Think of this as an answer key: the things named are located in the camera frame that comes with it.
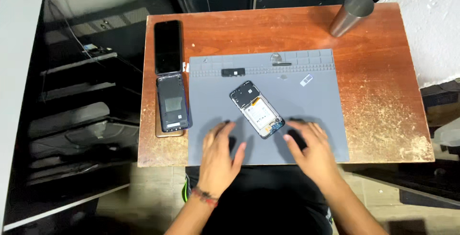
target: stainless steel tumbler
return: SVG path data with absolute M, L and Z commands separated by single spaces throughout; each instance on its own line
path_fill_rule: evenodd
M 345 0 L 329 28 L 333 37 L 340 37 L 358 21 L 369 16 L 374 10 L 373 0 Z

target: red bracelet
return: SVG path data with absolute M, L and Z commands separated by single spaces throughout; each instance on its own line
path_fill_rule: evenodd
M 218 199 L 212 198 L 208 192 L 202 191 L 199 187 L 194 187 L 192 189 L 192 195 L 198 196 L 200 198 L 200 201 L 209 204 L 213 208 L 217 207 Z

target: person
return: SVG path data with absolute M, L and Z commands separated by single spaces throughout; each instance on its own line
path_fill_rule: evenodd
M 332 234 L 331 213 L 341 234 L 387 234 L 342 179 L 325 131 L 316 123 L 287 125 L 307 144 L 301 150 L 283 136 L 292 166 L 242 168 L 245 143 L 230 157 L 235 123 L 210 130 L 197 184 L 165 234 Z

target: wall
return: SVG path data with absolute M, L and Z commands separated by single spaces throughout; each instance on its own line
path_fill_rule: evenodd
M 460 77 L 460 0 L 398 2 L 420 88 Z
M 0 0 L 0 229 L 42 0 Z

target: floor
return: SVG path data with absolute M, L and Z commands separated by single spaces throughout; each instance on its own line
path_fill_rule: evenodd
M 137 227 L 138 233 L 163 234 L 184 205 L 183 167 L 132 166 L 131 185 L 99 199 L 98 214 Z M 460 234 L 460 210 L 403 205 L 399 190 L 342 171 L 344 179 L 386 229 L 390 221 L 413 220 L 420 231 L 432 235 Z

